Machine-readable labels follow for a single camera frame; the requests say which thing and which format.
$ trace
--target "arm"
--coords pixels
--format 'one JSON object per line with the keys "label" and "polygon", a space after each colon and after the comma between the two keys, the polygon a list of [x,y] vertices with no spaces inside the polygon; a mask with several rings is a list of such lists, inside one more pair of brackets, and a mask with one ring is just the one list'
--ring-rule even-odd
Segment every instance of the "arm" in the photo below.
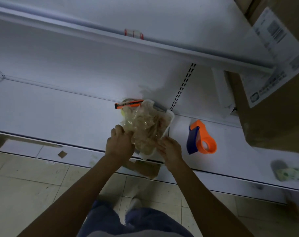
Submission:
{"label": "arm", "polygon": [[204,237],[254,237],[184,162],[181,146],[174,139],[165,137],[157,150],[165,159],[165,165],[174,176]]}
{"label": "arm", "polygon": [[111,130],[111,138],[107,140],[105,156],[18,237],[76,236],[108,179],[131,158],[134,152],[131,136],[130,133],[124,133],[120,125],[116,125]]}

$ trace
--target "leg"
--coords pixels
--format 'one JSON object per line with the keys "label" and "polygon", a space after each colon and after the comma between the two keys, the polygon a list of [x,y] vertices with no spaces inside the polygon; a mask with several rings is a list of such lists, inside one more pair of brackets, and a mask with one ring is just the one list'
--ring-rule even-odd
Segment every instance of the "leg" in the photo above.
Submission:
{"label": "leg", "polygon": [[121,235],[128,232],[121,224],[117,213],[108,202],[96,200],[87,215],[77,237],[86,237],[93,231],[103,231],[111,235]]}
{"label": "leg", "polygon": [[134,227],[134,232],[152,229],[173,232],[184,237],[193,237],[193,235],[177,221],[165,213],[151,208],[132,209],[126,214],[125,222]]}

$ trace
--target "white shoe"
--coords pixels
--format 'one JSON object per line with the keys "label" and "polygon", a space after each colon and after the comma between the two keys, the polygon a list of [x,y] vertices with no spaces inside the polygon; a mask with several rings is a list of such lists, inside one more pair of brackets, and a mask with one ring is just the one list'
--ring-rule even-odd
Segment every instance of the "white shoe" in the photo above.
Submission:
{"label": "white shoe", "polygon": [[133,198],[131,200],[131,203],[130,203],[130,205],[128,207],[128,210],[126,212],[128,213],[131,210],[139,209],[139,208],[142,208],[142,202],[138,198]]}

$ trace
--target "orange tape dispenser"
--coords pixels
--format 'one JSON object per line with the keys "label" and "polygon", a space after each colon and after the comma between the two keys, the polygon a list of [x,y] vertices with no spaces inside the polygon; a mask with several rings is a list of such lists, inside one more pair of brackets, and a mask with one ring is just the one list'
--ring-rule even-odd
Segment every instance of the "orange tape dispenser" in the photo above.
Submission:
{"label": "orange tape dispenser", "polygon": [[[200,120],[197,120],[195,123],[191,124],[189,130],[187,151],[190,155],[198,151],[203,154],[214,154],[216,152],[216,141],[207,132],[205,124]],[[203,142],[207,144],[208,148],[203,147]]]}

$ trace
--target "plastic bag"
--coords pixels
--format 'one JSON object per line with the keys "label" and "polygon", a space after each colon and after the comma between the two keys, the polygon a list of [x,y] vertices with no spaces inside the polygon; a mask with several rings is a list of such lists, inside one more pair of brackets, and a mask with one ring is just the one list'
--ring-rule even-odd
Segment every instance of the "plastic bag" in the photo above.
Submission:
{"label": "plastic bag", "polygon": [[156,142],[160,139],[169,125],[164,112],[153,108],[153,103],[144,101],[139,107],[123,107],[124,121],[121,123],[124,131],[132,131],[131,142],[135,148],[145,155],[155,150]]}

